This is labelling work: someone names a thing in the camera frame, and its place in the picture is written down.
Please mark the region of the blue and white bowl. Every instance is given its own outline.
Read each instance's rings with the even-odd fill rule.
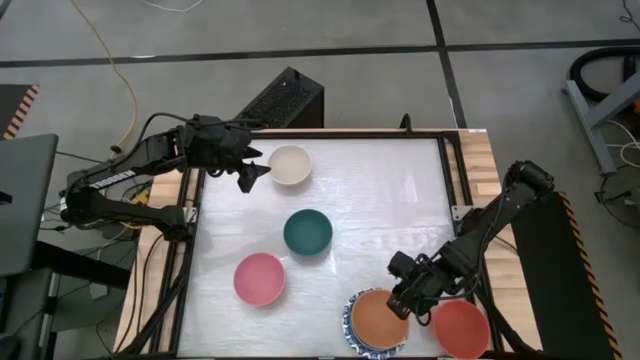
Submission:
[[[372,348],[371,346],[363,343],[358,336],[356,336],[355,331],[353,331],[353,327],[351,326],[351,311],[353,310],[353,305],[358,300],[360,295],[366,293],[367,291],[377,290],[376,288],[369,288],[353,294],[349,298],[349,302],[344,306],[344,310],[342,311],[342,332],[344,333],[344,337],[347,339],[349,346],[351,346],[356,353],[360,356],[364,356],[367,359],[388,359],[395,354],[399,353],[400,350],[404,348],[404,344],[407,341],[405,340],[391,349],[387,350],[379,350]]]

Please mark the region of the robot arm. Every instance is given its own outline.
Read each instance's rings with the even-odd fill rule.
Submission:
[[[191,234],[181,207],[140,207],[107,199],[99,190],[138,175],[155,176],[174,169],[184,172],[197,168],[213,177],[237,172],[240,190],[248,193],[256,179],[269,172],[269,167],[243,162],[262,155],[249,147],[248,130],[210,116],[196,115],[185,122],[185,126],[139,139],[127,154],[69,174],[60,205],[61,218],[79,228],[104,220],[154,225],[166,240],[184,241]]]
[[[516,162],[505,176],[503,191],[484,209],[467,213],[458,237],[432,256],[416,259],[398,251],[387,266],[400,279],[387,306],[401,319],[411,312],[421,316],[441,299],[443,292],[458,294],[475,288],[489,241],[527,205],[553,191],[553,177],[530,161]]]

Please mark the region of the pink bowl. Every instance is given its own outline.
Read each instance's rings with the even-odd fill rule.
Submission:
[[[236,294],[249,305],[273,302],[284,289],[284,267],[275,256],[256,253],[240,262],[233,274]]]

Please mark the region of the concrete floor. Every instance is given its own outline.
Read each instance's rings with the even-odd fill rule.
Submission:
[[[422,0],[204,0],[189,13],[164,12],[130,0],[78,1],[115,56],[436,45]],[[627,2],[640,17],[640,3]],[[160,3],[186,7],[191,1]],[[578,0],[436,4],[447,44],[640,35],[618,20],[624,15],[618,1],[591,1],[589,6]],[[68,0],[13,0],[0,19],[0,49],[0,62],[105,56]],[[449,57],[467,125],[489,130],[500,173],[514,160],[531,159],[568,193],[622,353],[635,358],[640,354],[639,234],[596,203],[597,165],[568,98],[560,92],[570,64],[588,50],[458,51]],[[104,159],[130,121],[131,100],[124,85],[107,65],[46,65],[0,69],[0,83],[41,86],[20,136],[54,132],[61,151]],[[327,127],[397,127],[405,112],[418,127],[456,127],[437,52],[129,64],[121,69],[136,92],[141,119],[157,111],[229,118],[286,66],[326,87]],[[610,90],[619,82],[619,71],[619,61],[603,61],[585,75]],[[173,125],[159,120],[149,133]],[[67,173],[90,165],[58,156],[49,203],[57,199]],[[625,172],[627,178],[637,178],[636,169]],[[72,249],[103,241],[99,234],[80,231],[41,238]],[[58,348],[57,359],[104,354],[93,328],[61,335]]]

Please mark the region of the red bowl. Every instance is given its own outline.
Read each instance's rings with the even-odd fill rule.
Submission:
[[[233,274],[236,294],[249,305],[272,303],[284,290],[284,267],[280,260],[267,253],[247,256]]]
[[[440,346],[457,359],[477,359],[489,346],[489,323],[475,305],[446,301],[435,309],[433,328]]]

